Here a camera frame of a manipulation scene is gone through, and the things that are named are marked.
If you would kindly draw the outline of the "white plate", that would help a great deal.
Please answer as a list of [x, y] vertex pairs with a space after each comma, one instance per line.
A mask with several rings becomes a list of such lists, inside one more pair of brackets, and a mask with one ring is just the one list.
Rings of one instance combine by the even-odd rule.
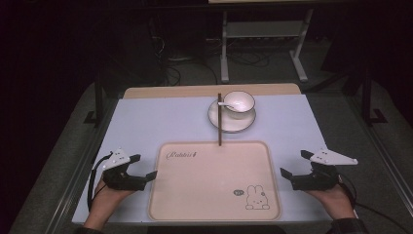
[[[219, 127], [218, 124], [218, 104], [215, 100], [208, 108], [207, 117], [209, 122], [216, 128]], [[254, 109], [248, 111], [243, 116], [237, 117], [236, 113], [231, 111], [229, 108], [221, 108], [221, 124], [223, 132], [226, 133], [237, 133], [247, 129], [253, 124], [256, 118], [256, 111]]]

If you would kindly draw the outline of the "person's left hand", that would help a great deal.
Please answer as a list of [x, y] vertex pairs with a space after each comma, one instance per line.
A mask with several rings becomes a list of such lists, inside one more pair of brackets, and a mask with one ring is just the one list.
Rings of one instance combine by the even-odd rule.
[[112, 189], [101, 180], [95, 188], [91, 212], [99, 215], [112, 214], [132, 194], [133, 191]]

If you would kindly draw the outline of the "white metal stand frame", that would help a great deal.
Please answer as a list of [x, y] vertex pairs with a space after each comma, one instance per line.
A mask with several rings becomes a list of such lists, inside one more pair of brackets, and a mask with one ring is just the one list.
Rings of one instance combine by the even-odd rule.
[[224, 83], [229, 82], [227, 58], [228, 39], [294, 37], [298, 39], [298, 42], [295, 49], [289, 51], [289, 55], [299, 81], [306, 83], [308, 77], [301, 63], [300, 54], [311, 23], [313, 12], [313, 9], [308, 10], [302, 20], [241, 22], [228, 21], [227, 13], [224, 12], [220, 55], [221, 81]]

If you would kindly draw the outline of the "light blue table mat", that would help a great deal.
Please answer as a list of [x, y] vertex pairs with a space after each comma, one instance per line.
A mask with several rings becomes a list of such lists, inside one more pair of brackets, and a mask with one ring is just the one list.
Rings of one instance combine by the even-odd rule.
[[[121, 147], [127, 154], [140, 154], [131, 165], [132, 175], [156, 170], [160, 148], [170, 142], [262, 141], [270, 152], [281, 216], [272, 221], [319, 221], [328, 218], [317, 200], [292, 189], [282, 178], [281, 168], [296, 175], [307, 174], [311, 165], [300, 155], [306, 149], [316, 152], [325, 147], [313, 111], [303, 95], [258, 96], [256, 118], [239, 132], [220, 135], [209, 122], [207, 111], [213, 97], [164, 97], [122, 99], [118, 102], [98, 154], [107, 155]], [[111, 222], [127, 224], [173, 224], [254, 221], [156, 221], [148, 214], [152, 184], [126, 199], [112, 215]]]

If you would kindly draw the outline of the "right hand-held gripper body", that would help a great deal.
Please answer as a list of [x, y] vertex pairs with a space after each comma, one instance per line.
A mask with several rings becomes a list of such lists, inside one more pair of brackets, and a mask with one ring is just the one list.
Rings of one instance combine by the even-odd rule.
[[291, 184], [294, 190], [327, 190], [339, 182], [337, 166], [355, 166], [358, 160], [329, 149], [313, 153], [309, 160], [311, 172], [308, 175], [293, 175]]

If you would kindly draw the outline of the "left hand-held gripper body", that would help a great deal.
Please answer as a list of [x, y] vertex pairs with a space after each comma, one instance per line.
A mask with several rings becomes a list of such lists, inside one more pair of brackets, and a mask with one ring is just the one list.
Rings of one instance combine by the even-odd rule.
[[94, 173], [102, 169], [103, 181], [112, 189], [143, 190], [147, 180], [145, 176], [129, 175], [128, 168], [131, 164], [134, 163], [130, 162], [130, 156], [122, 148], [118, 148], [94, 165]]

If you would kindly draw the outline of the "beige tray with rabbit print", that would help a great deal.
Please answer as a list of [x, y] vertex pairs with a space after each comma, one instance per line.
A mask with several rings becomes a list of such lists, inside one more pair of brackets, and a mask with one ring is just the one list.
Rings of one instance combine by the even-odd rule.
[[148, 214], [156, 221], [272, 221], [281, 216], [262, 141], [170, 142], [159, 151]]

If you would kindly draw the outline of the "white ceramic spoon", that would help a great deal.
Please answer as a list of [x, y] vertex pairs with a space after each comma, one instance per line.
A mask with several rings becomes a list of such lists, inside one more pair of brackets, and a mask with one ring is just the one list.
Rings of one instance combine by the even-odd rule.
[[232, 109], [232, 110], [234, 110], [234, 111], [241, 111], [240, 109], [238, 109], [238, 106], [233, 105], [233, 104], [230, 104], [230, 103], [227, 103], [227, 102], [219, 101], [217, 104], [218, 104], [219, 106], [225, 106], [225, 107], [227, 107], [227, 108], [230, 108], [230, 109]]

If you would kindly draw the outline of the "person's right hand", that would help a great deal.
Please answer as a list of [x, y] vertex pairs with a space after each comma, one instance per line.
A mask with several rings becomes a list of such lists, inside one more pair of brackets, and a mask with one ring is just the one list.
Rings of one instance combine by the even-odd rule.
[[315, 197], [333, 219], [357, 217], [349, 197], [340, 185], [324, 191], [310, 190], [307, 194]]

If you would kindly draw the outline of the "black metal stand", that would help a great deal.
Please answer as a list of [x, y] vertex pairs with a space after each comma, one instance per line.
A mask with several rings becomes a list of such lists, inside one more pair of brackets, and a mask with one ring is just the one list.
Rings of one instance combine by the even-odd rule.
[[84, 120], [85, 124], [93, 124], [95, 128], [100, 125], [103, 119], [103, 93], [104, 88], [102, 85], [102, 70], [99, 69], [94, 77], [94, 110], [89, 111]]
[[361, 91], [361, 117], [368, 127], [377, 123], [387, 123], [380, 109], [371, 108], [372, 78], [369, 68], [365, 68]]

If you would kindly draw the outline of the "white bowl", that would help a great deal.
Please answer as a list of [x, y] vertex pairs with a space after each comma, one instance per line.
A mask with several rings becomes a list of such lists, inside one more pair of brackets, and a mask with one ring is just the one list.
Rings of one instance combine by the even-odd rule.
[[248, 114], [251, 113], [252, 109], [255, 106], [255, 99], [254, 97], [244, 91], [234, 91], [228, 93], [224, 97], [224, 102], [233, 104], [238, 106], [238, 109], [241, 111], [234, 111], [230, 108], [225, 107], [226, 113], [235, 119], [243, 119], [245, 118]]

